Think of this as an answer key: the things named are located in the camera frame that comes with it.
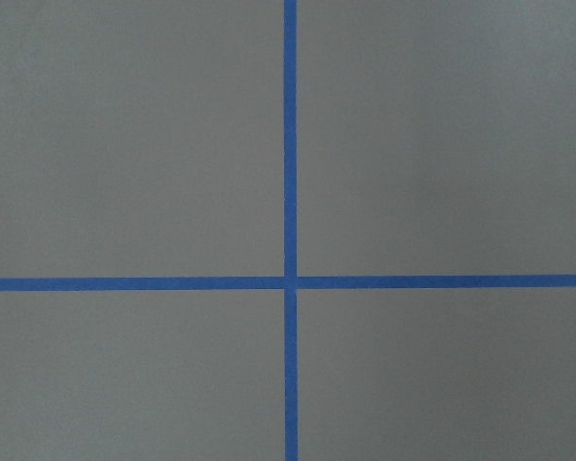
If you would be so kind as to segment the blue tape line lengthwise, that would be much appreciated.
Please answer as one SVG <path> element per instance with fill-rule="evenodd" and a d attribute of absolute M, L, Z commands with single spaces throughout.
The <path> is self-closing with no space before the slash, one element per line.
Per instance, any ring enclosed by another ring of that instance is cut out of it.
<path fill-rule="evenodd" d="M 285 458 L 299 459 L 297 9 L 283 3 L 283 220 Z"/>

